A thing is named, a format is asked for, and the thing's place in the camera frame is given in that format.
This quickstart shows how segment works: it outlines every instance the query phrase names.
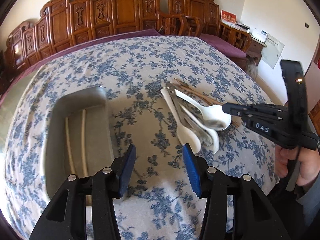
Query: blue floral pattern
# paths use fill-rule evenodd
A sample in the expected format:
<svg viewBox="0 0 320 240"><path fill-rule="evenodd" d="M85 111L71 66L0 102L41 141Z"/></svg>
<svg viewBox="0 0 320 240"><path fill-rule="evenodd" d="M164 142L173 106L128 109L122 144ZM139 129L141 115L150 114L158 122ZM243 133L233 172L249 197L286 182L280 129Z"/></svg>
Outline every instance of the blue floral pattern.
<svg viewBox="0 0 320 240"><path fill-rule="evenodd" d="M114 202L122 239L197 239L206 199L191 190L176 136L176 122L160 89L174 78L221 102L271 103L239 67L198 38L140 37L94 45L44 65L26 89L6 142L5 188L14 229L28 238L49 202L44 156L54 103L92 86L103 86L113 110L114 134L122 155L137 147L127 196ZM199 156L228 175L251 174L265 193L276 183L274 144L231 125L219 132L219 151ZM228 198L228 228L232 227ZM93 237L90 208L87 234Z"/></svg>

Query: purple seat cushion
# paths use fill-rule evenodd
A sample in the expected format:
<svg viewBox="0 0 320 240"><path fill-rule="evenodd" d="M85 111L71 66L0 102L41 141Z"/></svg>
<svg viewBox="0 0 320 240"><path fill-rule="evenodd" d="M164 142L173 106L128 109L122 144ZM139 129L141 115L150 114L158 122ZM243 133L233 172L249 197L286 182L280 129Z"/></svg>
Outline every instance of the purple seat cushion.
<svg viewBox="0 0 320 240"><path fill-rule="evenodd" d="M242 50L232 46L230 43L224 41L218 36L210 35L210 34L201 34L200 39L220 51L223 55L227 57L238 57L244 58L246 57L246 53Z"/></svg>

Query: metal bolt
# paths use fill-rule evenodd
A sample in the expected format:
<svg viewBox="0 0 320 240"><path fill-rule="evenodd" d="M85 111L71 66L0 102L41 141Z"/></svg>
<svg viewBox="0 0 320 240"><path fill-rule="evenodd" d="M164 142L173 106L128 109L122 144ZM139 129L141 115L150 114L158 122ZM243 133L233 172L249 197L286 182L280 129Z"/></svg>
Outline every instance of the metal bolt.
<svg viewBox="0 0 320 240"><path fill-rule="evenodd" d="M217 169L216 169L215 167L209 167L209 168L207 169L207 171L208 171L209 173L216 173L216 172L217 172Z"/></svg>
<svg viewBox="0 0 320 240"><path fill-rule="evenodd" d="M69 180L69 181L74 181L76 178L77 178L77 176L74 175L74 174L72 174L72 175L70 175L70 176L68 177L68 180Z"/></svg>
<svg viewBox="0 0 320 240"><path fill-rule="evenodd" d="M112 171L112 169L111 169L110 167L105 167L105 168L102 170L102 172L103 172L104 174L109 174L111 171Z"/></svg>
<svg viewBox="0 0 320 240"><path fill-rule="evenodd" d="M244 174L243 175L243 179L246 180L246 181L250 181L251 180L251 176L248 175L248 174Z"/></svg>

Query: blue gripper pad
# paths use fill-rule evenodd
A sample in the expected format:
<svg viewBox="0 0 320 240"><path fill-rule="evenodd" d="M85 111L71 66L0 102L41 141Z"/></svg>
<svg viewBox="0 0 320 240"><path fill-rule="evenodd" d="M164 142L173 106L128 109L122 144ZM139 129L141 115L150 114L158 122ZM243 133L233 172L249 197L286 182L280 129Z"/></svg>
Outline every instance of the blue gripper pad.
<svg viewBox="0 0 320 240"><path fill-rule="evenodd" d="M133 171L133 166L136 161L136 147L133 144L129 145L127 152L124 155L124 164L122 172L119 176L119 195L120 197L127 191L129 180Z"/></svg>
<svg viewBox="0 0 320 240"><path fill-rule="evenodd" d="M186 143L182 148L182 156L184 164L186 165L192 191L196 193L197 197L200 197L202 194L200 185L200 172L196 158L188 143Z"/></svg>

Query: person's arm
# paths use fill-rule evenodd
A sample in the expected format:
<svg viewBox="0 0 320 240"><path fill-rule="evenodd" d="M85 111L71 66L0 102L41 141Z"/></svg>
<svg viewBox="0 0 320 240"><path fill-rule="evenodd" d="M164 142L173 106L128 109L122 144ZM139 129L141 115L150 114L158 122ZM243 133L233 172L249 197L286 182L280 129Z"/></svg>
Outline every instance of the person's arm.
<svg viewBox="0 0 320 240"><path fill-rule="evenodd" d="M288 175L288 160L294 160L297 155L297 148L294 150L283 149L276 146L276 174L280 178ZM304 221L309 226L320 210L320 155L318 150L311 151L302 148L299 154L300 174L296 184L304 189L305 194L297 199L303 206Z"/></svg>

